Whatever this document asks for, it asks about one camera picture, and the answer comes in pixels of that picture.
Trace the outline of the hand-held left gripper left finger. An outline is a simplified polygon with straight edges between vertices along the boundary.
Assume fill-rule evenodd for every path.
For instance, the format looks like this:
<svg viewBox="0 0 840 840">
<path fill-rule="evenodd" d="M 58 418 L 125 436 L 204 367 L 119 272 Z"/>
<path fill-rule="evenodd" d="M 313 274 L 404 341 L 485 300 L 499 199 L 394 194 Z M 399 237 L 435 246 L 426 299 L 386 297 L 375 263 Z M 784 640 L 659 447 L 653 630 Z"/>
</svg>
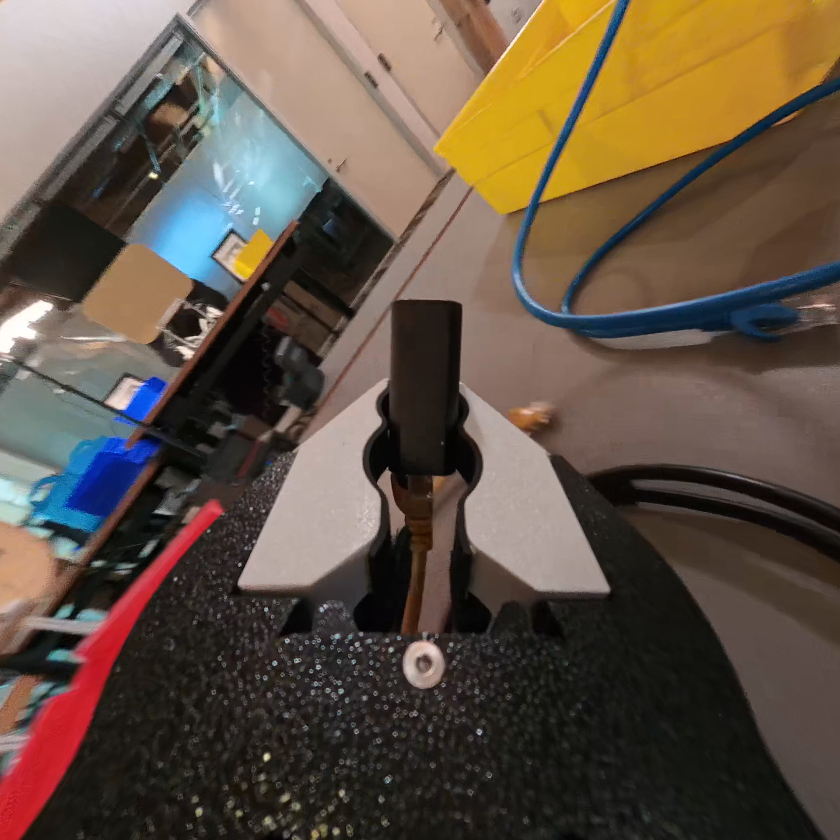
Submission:
<svg viewBox="0 0 840 840">
<path fill-rule="evenodd" d="M 379 486 L 390 466 L 388 384 L 378 382 L 297 448 L 240 591 L 309 603 L 358 603 L 369 594 L 371 558 L 391 533 Z"/>
</svg>

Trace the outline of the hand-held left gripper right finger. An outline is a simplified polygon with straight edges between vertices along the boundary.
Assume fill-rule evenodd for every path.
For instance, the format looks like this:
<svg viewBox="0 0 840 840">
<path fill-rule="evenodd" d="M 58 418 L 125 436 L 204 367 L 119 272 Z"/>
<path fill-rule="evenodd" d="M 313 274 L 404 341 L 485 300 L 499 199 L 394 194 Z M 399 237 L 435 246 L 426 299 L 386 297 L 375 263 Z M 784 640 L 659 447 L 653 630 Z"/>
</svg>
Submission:
<svg viewBox="0 0 840 840">
<path fill-rule="evenodd" d="M 478 478 L 464 500 L 470 594 L 482 603 L 602 599 L 611 587 L 548 452 L 460 386 Z"/>
</svg>

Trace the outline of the black ethernet splitter adapter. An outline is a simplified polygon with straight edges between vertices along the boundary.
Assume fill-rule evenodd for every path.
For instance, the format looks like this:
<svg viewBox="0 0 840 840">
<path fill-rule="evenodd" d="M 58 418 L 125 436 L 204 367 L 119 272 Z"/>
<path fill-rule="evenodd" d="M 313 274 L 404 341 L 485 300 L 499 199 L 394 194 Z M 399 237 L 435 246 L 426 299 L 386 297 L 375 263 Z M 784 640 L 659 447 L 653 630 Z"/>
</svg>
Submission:
<svg viewBox="0 0 840 840">
<path fill-rule="evenodd" d="M 400 476 L 455 469 L 463 308 L 455 301 L 399 300 L 391 309 L 388 433 Z"/>
</svg>

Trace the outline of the red plastic bin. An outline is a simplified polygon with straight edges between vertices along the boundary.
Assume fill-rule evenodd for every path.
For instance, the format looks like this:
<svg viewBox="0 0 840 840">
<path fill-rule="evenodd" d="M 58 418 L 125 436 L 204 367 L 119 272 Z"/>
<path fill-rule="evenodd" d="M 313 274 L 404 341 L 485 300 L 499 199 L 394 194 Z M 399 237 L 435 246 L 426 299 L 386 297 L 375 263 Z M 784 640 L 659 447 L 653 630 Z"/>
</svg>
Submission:
<svg viewBox="0 0 840 840">
<path fill-rule="evenodd" d="M 78 646 L 80 663 L 69 689 L 38 711 L 16 763 L 2 777 L 2 839 L 23 838 L 56 791 L 88 732 L 112 667 L 148 601 L 186 551 L 223 513 L 217 500 L 203 505 Z"/>
</svg>

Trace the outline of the yellow plastic bin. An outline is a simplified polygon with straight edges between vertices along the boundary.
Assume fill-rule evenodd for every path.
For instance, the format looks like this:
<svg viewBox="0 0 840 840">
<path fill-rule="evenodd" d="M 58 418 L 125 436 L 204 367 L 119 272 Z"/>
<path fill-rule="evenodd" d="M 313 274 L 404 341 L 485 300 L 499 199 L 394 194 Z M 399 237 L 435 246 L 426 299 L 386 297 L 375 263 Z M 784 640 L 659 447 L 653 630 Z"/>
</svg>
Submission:
<svg viewBox="0 0 840 840">
<path fill-rule="evenodd" d="M 529 203 L 615 6 L 542 2 L 437 142 L 499 214 Z M 838 52 L 838 1 L 630 2 L 542 198 L 722 144 Z"/>
</svg>

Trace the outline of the dark grey battery charger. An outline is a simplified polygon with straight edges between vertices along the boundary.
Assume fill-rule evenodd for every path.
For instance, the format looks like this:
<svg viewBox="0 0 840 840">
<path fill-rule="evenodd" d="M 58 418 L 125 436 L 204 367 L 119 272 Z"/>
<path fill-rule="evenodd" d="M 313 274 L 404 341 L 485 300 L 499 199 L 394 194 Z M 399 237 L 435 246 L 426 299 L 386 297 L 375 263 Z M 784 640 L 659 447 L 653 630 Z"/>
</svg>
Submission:
<svg viewBox="0 0 840 840">
<path fill-rule="evenodd" d="M 287 335 L 277 345 L 272 360 L 280 372 L 280 382 L 271 393 L 273 402 L 303 412 L 315 407 L 322 395 L 324 375 L 307 349 Z"/>
</svg>

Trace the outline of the stack of blue bins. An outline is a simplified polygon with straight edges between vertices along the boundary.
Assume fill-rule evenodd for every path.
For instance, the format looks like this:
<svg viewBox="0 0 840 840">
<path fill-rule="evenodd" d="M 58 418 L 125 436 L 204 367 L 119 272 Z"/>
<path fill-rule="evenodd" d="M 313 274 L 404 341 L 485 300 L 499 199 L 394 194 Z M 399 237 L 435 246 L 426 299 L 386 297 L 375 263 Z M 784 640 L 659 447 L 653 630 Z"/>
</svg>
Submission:
<svg viewBox="0 0 840 840">
<path fill-rule="evenodd" d="M 66 506 L 93 517 L 108 517 L 159 449 L 150 440 L 129 447 L 123 437 L 80 442 L 70 455 L 68 470 L 74 481 Z"/>
</svg>

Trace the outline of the blue plastic bin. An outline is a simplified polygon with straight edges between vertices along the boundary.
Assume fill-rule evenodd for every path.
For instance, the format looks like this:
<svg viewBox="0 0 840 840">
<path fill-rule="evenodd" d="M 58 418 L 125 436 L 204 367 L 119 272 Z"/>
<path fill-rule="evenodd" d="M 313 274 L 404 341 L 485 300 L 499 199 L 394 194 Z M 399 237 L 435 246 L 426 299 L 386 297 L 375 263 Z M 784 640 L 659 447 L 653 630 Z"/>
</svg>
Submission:
<svg viewBox="0 0 840 840">
<path fill-rule="evenodd" d="M 156 376 L 142 381 L 133 388 L 123 400 L 124 404 L 118 408 L 120 414 L 124 415 L 122 419 L 128 418 L 138 423 L 145 422 L 146 417 L 161 400 L 167 386 L 167 381 Z"/>
</svg>

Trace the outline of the plywood board on clear stand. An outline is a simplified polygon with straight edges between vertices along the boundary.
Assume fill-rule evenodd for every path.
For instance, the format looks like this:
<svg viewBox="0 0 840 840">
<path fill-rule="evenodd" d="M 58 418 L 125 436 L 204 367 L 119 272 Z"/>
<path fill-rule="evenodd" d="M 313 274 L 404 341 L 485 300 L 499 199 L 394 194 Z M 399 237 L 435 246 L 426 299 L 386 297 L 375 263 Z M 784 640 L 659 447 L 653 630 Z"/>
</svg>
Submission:
<svg viewBox="0 0 840 840">
<path fill-rule="evenodd" d="M 129 341 L 150 344 L 193 290 L 184 272 L 144 245 L 126 245 L 80 304 L 83 316 Z"/>
</svg>

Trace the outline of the glass office partition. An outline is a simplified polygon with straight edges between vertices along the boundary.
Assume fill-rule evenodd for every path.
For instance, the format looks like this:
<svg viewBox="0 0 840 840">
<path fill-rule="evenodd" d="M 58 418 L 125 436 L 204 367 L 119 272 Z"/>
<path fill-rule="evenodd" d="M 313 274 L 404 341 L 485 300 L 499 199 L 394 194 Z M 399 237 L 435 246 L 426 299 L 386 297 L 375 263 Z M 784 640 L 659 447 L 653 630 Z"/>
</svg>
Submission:
<svg viewBox="0 0 840 840">
<path fill-rule="evenodd" d="M 262 228 L 275 241 L 296 218 L 255 304 L 228 324 L 155 422 L 198 445 L 200 427 L 227 415 L 273 427 L 287 413 L 271 397 L 280 382 L 272 357 L 287 335 L 265 321 L 282 288 L 293 280 L 351 320 L 352 298 L 392 241 L 183 24 L 154 46 L 122 96 L 5 219 L 2 260 L 45 206 L 65 203 L 229 304 L 244 283 L 212 259 L 225 233 L 249 241 Z M 2 351 L 2 455 L 60 471 L 80 441 L 133 431 L 102 403 L 122 375 L 169 384 L 182 367 L 88 320 L 81 303 L 2 278 L 2 320 L 28 309 L 33 336 Z"/>
</svg>

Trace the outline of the black screen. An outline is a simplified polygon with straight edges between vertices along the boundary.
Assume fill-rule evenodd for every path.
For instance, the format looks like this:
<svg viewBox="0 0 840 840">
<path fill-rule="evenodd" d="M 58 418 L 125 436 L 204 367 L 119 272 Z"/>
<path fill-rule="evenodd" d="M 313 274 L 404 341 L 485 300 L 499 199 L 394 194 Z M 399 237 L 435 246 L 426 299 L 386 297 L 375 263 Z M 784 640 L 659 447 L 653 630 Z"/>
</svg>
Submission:
<svg viewBox="0 0 840 840">
<path fill-rule="evenodd" d="M 65 203 L 45 206 L 2 260 L 2 278 L 50 298 L 81 303 L 126 246 Z"/>
</svg>

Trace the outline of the white door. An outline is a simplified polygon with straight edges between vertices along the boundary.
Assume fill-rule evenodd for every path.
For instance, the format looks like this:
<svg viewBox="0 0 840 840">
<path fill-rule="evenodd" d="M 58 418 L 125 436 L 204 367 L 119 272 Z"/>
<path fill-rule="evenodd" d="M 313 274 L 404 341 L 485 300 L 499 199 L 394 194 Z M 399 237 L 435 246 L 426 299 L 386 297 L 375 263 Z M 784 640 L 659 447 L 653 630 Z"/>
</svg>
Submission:
<svg viewBox="0 0 840 840">
<path fill-rule="evenodd" d="M 339 1 L 378 65 L 441 136 L 480 84 L 480 74 L 439 2 Z"/>
<path fill-rule="evenodd" d="M 359 200 L 419 205 L 438 176 L 298 2 L 205 2 L 196 28 Z"/>
</svg>

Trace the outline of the brown desk with black frame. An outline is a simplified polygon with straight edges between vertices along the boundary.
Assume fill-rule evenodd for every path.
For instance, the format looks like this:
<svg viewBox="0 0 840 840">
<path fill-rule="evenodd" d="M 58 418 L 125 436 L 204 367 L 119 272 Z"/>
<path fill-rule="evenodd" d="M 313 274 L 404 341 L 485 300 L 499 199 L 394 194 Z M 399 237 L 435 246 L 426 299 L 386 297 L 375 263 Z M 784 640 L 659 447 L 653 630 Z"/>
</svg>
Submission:
<svg viewBox="0 0 840 840">
<path fill-rule="evenodd" d="M 265 250 L 261 261 L 258 263 L 250 277 L 245 281 L 239 291 L 236 293 L 234 299 L 228 304 L 222 316 L 216 320 L 214 326 L 205 337 L 204 341 L 199 345 L 193 357 L 188 360 L 179 370 L 175 378 L 166 386 L 161 394 L 160 399 L 152 406 L 144 419 L 136 422 L 135 429 L 126 441 L 126 447 L 131 448 L 146 437 L 157 437 L 162 439 L 162 431 L 155 427 L 155 422 L 162 416 L 168 403 L 179 395 L 189 382 L 191 376 L 195 373 L 199 364 L 203 361 L 214 345 L 220 340 L 222 333 L 225 331 L 229 323 L 231 323 L 235 316 L 244 312 L 248 307 L 256 303 L 259 292 L 259 283 L 262 276 L 272 263 L 287 247 L 287 242 L 292 239 L 293 233 L 298 227 L 298 220 L 292 219 L 288 226 L 284 229 L 282 234 L 270 244 L 270 247 Z"/>
</svg>

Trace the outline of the black picture frame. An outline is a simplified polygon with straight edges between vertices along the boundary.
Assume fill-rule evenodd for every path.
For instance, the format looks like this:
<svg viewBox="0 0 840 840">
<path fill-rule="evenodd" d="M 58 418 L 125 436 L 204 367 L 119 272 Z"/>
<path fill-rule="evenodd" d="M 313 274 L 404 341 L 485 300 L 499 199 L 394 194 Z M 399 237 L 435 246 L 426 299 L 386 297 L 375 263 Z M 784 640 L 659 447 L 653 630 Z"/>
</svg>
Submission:
<svg viewBox="0 0 840 840">
<path fill-rule="evenodd" d="M 111 391 L 102 399 L 103 405 L 118 413 L 126 413 L 137 392 L 144 384 L 144 379 L 123 374 Z"/>
<path fill-rule="evenodd" d="M 232 228 L 229 229 L 212 253 L 214 262 L 225 268 L 229 273 L 235 274 L 236 260 L 241 251 L 247 246 L 247 240 L 242 238 Z"/>
</svg>

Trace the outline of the wooden post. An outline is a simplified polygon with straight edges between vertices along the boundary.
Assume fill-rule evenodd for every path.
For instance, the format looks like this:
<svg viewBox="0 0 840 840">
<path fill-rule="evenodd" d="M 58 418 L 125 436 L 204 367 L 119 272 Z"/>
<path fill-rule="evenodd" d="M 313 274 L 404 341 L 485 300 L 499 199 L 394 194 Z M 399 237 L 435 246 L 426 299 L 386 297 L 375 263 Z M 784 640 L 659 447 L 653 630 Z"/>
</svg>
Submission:
<svg viewBox="0 0 840 840">
<path fill-rule="evenodd" d="M 490 11 L 489 1 L 440 1 L 482 74 L 492 71 L 509 40 Z"/>
</svg>

